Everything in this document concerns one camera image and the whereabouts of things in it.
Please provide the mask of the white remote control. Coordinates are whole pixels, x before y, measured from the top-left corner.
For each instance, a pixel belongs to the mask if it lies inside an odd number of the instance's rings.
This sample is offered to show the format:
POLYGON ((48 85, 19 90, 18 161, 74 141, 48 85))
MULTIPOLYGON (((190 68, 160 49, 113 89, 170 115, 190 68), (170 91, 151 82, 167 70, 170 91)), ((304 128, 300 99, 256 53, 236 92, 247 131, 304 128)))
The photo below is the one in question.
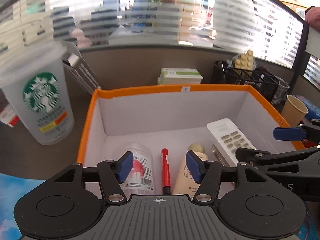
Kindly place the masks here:
POLYGON ((253 144, 229 118, 224 118, 207 124, 213 136, 213 144, 220 151, 230 167, 236 167, 238 160, 235 152, 238 148, 255 150, 253 144))

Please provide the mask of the stack of green-white boxes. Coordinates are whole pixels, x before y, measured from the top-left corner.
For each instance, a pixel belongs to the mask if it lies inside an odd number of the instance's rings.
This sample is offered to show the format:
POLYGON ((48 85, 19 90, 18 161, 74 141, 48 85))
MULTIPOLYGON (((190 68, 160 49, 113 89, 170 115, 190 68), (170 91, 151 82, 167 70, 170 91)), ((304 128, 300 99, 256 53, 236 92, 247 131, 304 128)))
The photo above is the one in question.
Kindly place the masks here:
POLYGON ((159 85, 201 84, 202 75, 196 69, 162 68, 157 79, 159 85))

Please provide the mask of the red pen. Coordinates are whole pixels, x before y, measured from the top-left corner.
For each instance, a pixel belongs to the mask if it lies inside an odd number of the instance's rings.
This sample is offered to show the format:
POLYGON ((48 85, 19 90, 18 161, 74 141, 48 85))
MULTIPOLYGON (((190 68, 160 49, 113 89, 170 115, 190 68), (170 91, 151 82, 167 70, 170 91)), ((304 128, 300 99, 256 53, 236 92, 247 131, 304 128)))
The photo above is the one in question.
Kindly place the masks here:
POLYGON ((168 149, 163 148, 162 154, 162 194, 171 195, 170 167, 168 162, 168 149))

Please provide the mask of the cream lotion bottle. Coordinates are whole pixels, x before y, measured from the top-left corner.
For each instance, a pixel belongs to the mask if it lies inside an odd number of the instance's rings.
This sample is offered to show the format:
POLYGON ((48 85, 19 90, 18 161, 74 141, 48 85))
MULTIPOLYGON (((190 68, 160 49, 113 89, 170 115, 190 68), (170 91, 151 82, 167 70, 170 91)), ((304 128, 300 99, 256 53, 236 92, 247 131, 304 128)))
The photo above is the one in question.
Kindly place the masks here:
MULTIPOLYGON (((205 154, 205 148, 201 144, 191 144, 188 147, 189 151, 193 151, 201 160, 207 160, 208 157, 205 154)), ((184 194, 188 195, 191 200, 195 195, 199 184, 195 183, 190 171, 187 168, 185 157, 183 157, 180 167, 178 169, 177 178, 175 181, 174 188, 172 190, 173 195, 184 194)))

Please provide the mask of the glass desk partition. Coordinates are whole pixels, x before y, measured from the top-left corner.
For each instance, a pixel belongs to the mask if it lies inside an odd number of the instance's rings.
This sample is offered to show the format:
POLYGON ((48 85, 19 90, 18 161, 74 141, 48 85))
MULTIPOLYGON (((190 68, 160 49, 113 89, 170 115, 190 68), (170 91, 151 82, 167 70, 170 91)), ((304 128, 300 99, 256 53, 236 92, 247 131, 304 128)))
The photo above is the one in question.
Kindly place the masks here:
POLYGON ((304 21, 278 0, 1 0, 1 60, 49 40, 252 51, 292 68, 304 21))

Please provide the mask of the mesh metal cup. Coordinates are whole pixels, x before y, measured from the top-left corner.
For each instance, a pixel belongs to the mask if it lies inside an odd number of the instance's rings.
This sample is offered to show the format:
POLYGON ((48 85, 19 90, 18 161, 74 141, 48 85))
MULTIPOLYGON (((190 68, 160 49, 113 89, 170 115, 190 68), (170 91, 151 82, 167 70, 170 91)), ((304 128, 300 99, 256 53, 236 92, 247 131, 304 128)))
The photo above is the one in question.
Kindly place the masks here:
POLYGON ((285 80, 283 80, 281 77, 276 76, 276 78, 279 81, 279 85, 272 99, 273 105, 280 104, 284 100, 285 95, 287 94, 287 91, 290 88, 289 84, 285 80))

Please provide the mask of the person in pink sleeve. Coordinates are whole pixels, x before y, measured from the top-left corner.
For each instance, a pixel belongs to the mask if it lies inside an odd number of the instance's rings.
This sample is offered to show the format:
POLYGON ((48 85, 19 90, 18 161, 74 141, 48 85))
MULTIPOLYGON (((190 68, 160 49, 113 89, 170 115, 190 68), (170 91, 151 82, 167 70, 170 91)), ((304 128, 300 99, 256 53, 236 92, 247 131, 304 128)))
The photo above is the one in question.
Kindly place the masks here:
POLYGON ((305 21, 320 32, 320 7, 311 6, 305 11, 305 21))

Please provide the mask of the beige building block plate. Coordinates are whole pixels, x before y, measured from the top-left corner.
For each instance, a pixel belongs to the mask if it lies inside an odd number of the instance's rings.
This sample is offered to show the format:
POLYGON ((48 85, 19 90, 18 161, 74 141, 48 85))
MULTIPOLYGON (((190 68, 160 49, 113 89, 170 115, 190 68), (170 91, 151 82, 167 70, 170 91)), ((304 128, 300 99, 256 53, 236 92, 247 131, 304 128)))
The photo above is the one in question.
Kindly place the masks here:
POLYGON ((254 59, 254 53, 252 50, 248 50, 245 53, 236 55, 233 57, 233 66, 237 69, 253 71, 257 68, 257 64, 254 59))

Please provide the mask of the orange cardboard box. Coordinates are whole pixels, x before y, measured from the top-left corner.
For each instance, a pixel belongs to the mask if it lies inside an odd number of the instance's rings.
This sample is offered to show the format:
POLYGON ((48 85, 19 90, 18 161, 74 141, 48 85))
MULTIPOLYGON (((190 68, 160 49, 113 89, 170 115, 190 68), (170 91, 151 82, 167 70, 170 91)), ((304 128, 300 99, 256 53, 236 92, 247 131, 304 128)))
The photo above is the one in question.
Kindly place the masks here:
POLYGON ((93 93, 77 161, 95 166, 114 158, 121 144, 142 144, 153 156, 156 192, 161 193, 161 150, 169 151, 175 180, 188 146, 197 142, 209 152, 213 137, 207 125, 224 118, 231 119, 259 150, 281 153, 304 147, 301 142, 274 139, 273 129, 287 127, 287 122, 251 86, 146 86, 93 93))

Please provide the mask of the clear plastic container red label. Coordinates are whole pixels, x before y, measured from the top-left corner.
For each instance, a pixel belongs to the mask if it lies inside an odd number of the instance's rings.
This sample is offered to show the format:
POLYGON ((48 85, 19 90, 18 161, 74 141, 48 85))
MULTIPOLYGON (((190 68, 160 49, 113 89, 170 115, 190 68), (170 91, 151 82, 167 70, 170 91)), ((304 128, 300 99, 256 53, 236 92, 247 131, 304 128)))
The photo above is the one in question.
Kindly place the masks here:
POLYGON ((156 184, 151 150, 136 142, 126 142, 114 150, 114 159, 127 151, 133 153, 133 166, 126 181, 120 185, 127 199, 132 195, 153 195, 156 184))

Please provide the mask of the Starbucks plastic cup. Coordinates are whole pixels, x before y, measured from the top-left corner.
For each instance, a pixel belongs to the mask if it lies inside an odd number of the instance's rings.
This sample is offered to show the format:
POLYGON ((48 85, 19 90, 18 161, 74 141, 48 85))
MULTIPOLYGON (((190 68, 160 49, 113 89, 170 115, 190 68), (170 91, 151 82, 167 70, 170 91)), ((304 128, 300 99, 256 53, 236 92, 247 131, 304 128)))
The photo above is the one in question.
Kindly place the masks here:
POLYGON ((1 90, 41 145, 61 141, 74 125, 62 61, 66 52, 64 44, 47 42, 24 48, 1 64, 1 90))

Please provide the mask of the black mesh desk organizer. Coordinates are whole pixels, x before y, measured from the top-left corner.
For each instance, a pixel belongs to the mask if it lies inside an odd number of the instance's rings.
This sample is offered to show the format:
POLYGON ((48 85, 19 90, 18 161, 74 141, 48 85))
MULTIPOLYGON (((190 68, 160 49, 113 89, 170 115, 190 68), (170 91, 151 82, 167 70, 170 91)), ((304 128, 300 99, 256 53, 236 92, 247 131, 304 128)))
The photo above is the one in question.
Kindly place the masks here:
POLYGON ((279 86, 278 79, 271 73, 255 70, 243 70, 230 67, 226 61, 216 61, 213 68, 212 84, 250 85, 267 101, 271 102, 279 86))

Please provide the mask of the red white card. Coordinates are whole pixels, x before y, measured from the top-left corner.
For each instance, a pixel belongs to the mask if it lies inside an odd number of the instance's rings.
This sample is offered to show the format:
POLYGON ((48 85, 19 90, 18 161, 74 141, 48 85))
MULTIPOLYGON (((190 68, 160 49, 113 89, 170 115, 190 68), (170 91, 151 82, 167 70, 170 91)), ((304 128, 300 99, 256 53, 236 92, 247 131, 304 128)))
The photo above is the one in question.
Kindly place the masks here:
POLYGON ((19 120, 20 119, 11 104, 7 104, 1 111, 0 121, 3 124, 13 128, 19 120))

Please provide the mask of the grey open carton box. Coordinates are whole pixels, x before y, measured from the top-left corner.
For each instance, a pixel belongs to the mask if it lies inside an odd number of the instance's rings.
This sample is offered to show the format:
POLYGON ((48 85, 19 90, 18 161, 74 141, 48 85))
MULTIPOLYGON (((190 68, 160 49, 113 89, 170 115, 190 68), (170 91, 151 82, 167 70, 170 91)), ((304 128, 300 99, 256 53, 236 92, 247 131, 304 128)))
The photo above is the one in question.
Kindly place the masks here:
POLYGON ((71 76, 88 94, 101 87, 97 76, 91 67, 84 60, 77 46, 69 41, 61 41, 67 50, 62 57, 64 67, 69 71, 71 76))

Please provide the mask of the AGON blue desk mat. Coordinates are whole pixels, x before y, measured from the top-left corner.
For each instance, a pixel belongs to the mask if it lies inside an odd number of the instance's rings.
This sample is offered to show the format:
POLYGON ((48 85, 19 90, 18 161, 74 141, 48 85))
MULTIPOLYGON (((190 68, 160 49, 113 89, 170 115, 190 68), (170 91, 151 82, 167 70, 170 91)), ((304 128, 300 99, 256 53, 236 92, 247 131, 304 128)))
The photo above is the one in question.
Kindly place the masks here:
POLYGON ((6 174, 0 177, 0 238, 3 240, 20 239, 18 226, 14 219, 17 201, 44 180, 25 179, 6 174))

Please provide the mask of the brown paper cup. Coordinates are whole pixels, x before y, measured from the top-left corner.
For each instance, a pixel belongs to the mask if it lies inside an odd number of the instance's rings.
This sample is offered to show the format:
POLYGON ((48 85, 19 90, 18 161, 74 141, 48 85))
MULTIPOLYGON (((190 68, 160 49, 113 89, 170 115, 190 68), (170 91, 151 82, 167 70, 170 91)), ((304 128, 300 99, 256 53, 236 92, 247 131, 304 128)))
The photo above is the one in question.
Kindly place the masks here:
POLYGON ((302 101, 295 96, 287 95, 281 116, 290 126, 297 126, 308 112, 306 105, 302 101))

